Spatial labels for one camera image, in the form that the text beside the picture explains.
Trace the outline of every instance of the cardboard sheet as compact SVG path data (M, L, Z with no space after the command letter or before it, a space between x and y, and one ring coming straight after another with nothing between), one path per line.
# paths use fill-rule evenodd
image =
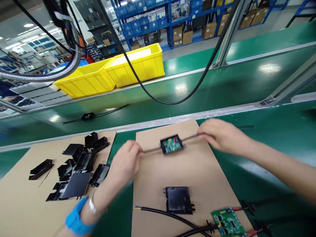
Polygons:
M143 150L159 146L163 138L178 134L181 139L197 133L198 124L188 120L164 127L136 133L136 141ZM166 210L167 186L188 186L193 215L181 215L197 226L214 224L211 211L223 207L240 207L224 172L206 141L194 138L184 142L186 148L174 154L164 155L161 150L147 153L140 163L140 171L134 180L133 205ZM246 231L252 226L243 211L236 212ZM189 226L173 218L133 209L132 237L173 237L191 230ZM212 236L221 236L215 231Z
M110 145L97 154L94 170L99 163L106 164L115 135L115 131L98 133L99 138L107 137ZM53 237L59 231L79 200L46 202L46 199L59 181L57 168L71 158L62 152L70 143L84 144L84 137L34 144L3 177L0 181L0 236ZM47 172L38 180L29 180L30 170L46 159L52 159L54 163L49 174Z

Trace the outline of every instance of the blue wristband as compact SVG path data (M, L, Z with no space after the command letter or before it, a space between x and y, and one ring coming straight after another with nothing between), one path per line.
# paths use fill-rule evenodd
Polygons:
M80 212L88 199L88 196L81 199L72 212L70 212L66 217L65 225L68 227L68 229L72 230L75 235L82 236L89 234L97 224L95 223L93 225L85 225L80 220Z

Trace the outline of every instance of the flexible metal conduit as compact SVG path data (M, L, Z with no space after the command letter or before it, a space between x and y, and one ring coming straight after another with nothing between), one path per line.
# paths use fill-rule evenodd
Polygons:
M71 22L72 27L72 34L76 42L79 42L79 36L77 34L77 29L73 22ZM45 74L45 75L20 75L20 74L13 74L7 72L0 71L0 78L4 79L12 79L15 81L26 81L26 82L48 82L48 81L56 81L62 79L66 76L69 76L73 73L77 67L79 66L80 59L81 59L81 49L79 46L75 44L75 53L71 59L71 62L65 67L62 71L52 73L52 74Z

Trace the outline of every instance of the yellow bin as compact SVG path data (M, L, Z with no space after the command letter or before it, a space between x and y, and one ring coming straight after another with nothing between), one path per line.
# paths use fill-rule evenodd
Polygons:
M104 70L104 66L110 60L111 58L79 67L69 76L55 81L54 84L72 98L111 91L115 83Z
M158 43L126 54L141 81L165 75L162 50ZM123 54L113 57L104 69L117 87L138 83Z

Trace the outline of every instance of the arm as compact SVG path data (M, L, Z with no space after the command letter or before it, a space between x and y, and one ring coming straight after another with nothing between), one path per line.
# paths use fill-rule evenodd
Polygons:
M93 203L98 215L91 212L89 200L80 212L80 219L86 225L92 225L105 213L116 195L129 183L139 170L142 148L135 141L127 141L113 158L109 173L93 195ZM63 226L57 237L75 237L76 235Z
M211 118L198 129L214 148L243 156L262 166L300 196L316 204L316 169L252 140L234 125Z

